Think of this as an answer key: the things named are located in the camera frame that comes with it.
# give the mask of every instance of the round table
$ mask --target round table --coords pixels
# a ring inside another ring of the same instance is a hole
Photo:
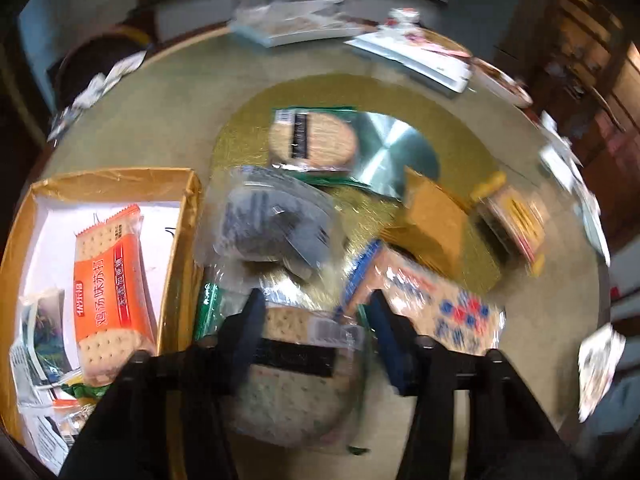
[[[511,184],[544,201],[550,220],[542,275],[510,272],[486,297],[506,307],[500,348],[559,425],[577,405],[578,345],[598,323],[598,261],[574,213],[574,200],[540,169],[542,134],[520,110],[473,81],[462,95],[447,98],[397,66],[358,56],[340,41],[268,50],[222,29],[162,51],[126,76],[73,125],[42,177],[105,167],[171,166],[193,168],[206,186],[216,136],[244,102],[287,80],[334,73],[369,76],[432,100],[466,124]],[[457,428],[466,425],[463,397]],[[355,442],[369,453],[329,460],[233,437],[241,478],[394,478],[413,405],[413,399],[396,396],[376,368]],[[454,460],[458,474],[461,463]]]

